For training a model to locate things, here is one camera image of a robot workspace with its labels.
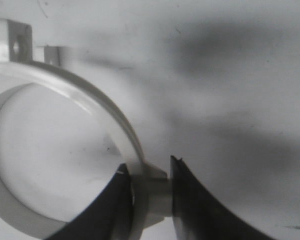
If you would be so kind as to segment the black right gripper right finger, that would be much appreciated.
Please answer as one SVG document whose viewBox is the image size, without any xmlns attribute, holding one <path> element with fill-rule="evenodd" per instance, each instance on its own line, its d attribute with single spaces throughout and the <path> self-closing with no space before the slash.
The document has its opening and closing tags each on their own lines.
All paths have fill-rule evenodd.
<svg viewBox="0 0 300 240">
<path fill-rule="evenodd" d="M 178 240 L 271 240 L 222 205 L 182 159 L 170 157 L 172 218 Z"/>
</svg>

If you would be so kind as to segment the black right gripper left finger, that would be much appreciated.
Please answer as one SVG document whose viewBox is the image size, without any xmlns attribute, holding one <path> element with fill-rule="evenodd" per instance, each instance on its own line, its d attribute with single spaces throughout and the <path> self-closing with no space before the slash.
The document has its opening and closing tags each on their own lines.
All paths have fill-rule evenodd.
<svg viewBox="0 0 300 240">
<path fill-rule="evenodd" d="M 131 178 L 125 164 L 98 197 L 49 240 L 127 240 L 133 221 Z"/>
</svg>

